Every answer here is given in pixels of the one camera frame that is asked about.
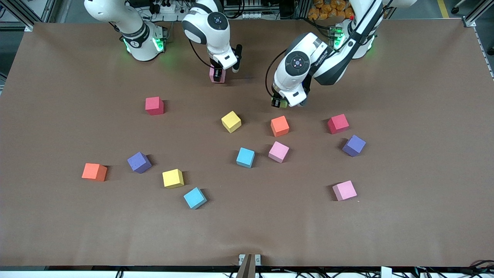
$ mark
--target orange bag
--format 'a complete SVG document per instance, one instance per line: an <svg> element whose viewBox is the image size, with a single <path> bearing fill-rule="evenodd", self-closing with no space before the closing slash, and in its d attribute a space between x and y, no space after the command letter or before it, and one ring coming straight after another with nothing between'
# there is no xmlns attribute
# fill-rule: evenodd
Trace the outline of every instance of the orange bag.
<svg viewBox="0 0 494 278"><path fill-rule="evenodd" d="M351 7L348 7L345 9L345 18L350 18L351 16L355 16L353 9Z"/></svg>
<svg viewBox="0 0 494 278"><path fill-rule="evenodd" d="M332 16L336 16L336 9L332 9L329 14L328 14L328 17L332 17Z"/></svg>
<svg viewBox="0 0 494 278"><path fill-rule="evenodd" d="M310 8L307 18L310 20L316 20L319 17L319 9Z"/></svg>
<svg viewBox="0 0 494 278"><path fill-rule="evenodd" d="M329 4L324 4L323 7L321 8L321 12L323 13L329 13L332 10L331 5Z"/></svg>
<svg viewBox="0 0 494 278"><path fill-rule="evenodd" d="M331 0L331 8L344 10L346 8L346 2L345 0Z"/></svg>
<svg viewBox="0 0 494 278"><path fill-rule="evenodd" d="M326 18L328 18L328 14L327 13L322 13L322 12L319 13L319 18L318 19L321 19L322 20L322 19L326 19Z"/></svg>
<svg viewBox="0 0 494 278"><path fill-rule="evenodd" d="M314 0L314 6L320 9L324 5L324 0Z"/></svg>

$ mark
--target blue cube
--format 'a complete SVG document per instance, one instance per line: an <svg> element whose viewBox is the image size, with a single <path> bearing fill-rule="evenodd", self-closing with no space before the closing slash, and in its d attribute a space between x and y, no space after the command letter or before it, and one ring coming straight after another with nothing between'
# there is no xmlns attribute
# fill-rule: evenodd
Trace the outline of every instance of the blue cube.
<svg viewBox="0 0 494 278"><path fill-rule="evenodd" d="M191 209L197 209L207 201L206 197L204 197L204 194L197 187L191 190L189 193L185 194L184 198Z"/></svg>
<svg viewBox="0 0 494 278"><path fill-rule="evenodd" d="M136 153L131 158L127 159L127 162L132 168L132 171L139 174L142 174L151 168L151 162L149 162L147 156L145 156L142 152Z"/></svg>
<svg viewBox="0 0 494 278"><path fill-rule="evenodd" d="M240 148L239 155L237 156L237 164L247 168L252 167L254 161L254 151L246 148Z"/></svg>
<svg viewBox="0 0 494 278"><path fill-rule="evenodd" d="M357 156L360 154L365 145L366 142L364 140L358 138L356 135L353 135L343 147L343 151L348 153L350 156Z"/></svg>

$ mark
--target power strip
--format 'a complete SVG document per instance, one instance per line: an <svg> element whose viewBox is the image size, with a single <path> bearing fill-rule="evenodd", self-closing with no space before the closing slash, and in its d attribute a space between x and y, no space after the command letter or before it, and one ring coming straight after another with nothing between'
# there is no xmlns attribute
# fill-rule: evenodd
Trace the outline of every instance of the power strip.
<svg viewBox="0 0 494 278"><path fill-rule="evenodd" d="M170 7L167 6L161 6L160 7L160 13L175 13L177 6L175 3L171 4Z"/></svg>
<svg viewBox="0 0 494 278"><path fill-rule="evenodd" d="M259 19L261 16L262 13L260 12L244 12L242 14L242 19Z"/></svg>

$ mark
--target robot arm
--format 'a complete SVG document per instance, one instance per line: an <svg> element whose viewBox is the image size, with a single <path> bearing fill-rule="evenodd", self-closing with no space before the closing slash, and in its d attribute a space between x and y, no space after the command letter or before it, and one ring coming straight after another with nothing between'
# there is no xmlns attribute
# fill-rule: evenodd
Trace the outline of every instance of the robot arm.
<svg viewBox="0 0 494 278"><path fill-rule="evenodd" d="M287 48L274 75L273 106L282 99L290 107L300 104L307 98L308 86L304 82L310 81L310 77L321 85L333 85L343 76L351 59L365 55L382 20L382 0L350 2L355 18L335 27L339 38L333 48L313 33L298 36Z"/></svg>
<svg viewBox="0 0 494 278"><path fill-rule="evenodd" d="M137 60L149 61L165 50L166 28L144 22L125 0L84 0L84 7L95 19L112 23Z"/></svg>
<svg viewBox="0 0 494 278"><path fill-rule="evenodd" d="M218 0L197 0L182 20L185 35L191 41L206 45L211 60L223 69L237 64L230 47L230 25Z"/></svg>

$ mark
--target red cube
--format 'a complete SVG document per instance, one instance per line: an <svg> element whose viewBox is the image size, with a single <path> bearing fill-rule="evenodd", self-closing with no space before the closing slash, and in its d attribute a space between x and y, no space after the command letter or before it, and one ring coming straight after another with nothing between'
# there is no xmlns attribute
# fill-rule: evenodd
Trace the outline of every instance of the red cube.
<svg viewBox="0 0 494 278"><path fill-rule="evenodd" d="M148 97L146 99L146 111L151 116L164 114L165 104L159 96Z"/></svg>
<svg viewBox="0 0 494 278"><path fill-rule="evenodd" d="M348 129L350 125L348 124L345 114L331 117L328 121L329 133L336 134Z"/></svg>

